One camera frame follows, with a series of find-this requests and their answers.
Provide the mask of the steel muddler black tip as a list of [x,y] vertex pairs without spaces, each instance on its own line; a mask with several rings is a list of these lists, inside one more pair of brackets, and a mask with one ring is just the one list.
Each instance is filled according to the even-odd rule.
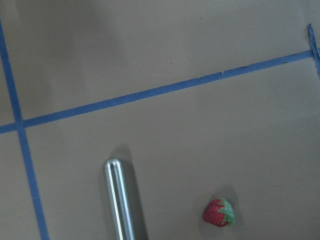
[[116,239],[135,240],[134,222],[121,160],[115,157],[107,159],[104,173]]

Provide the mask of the red strawberry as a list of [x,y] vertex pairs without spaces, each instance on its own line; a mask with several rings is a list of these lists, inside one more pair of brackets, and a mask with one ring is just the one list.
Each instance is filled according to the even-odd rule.
[[220,228],[231,226],[235,223],[233,207],[224,198],[214,199],[204,209],[202,220]]

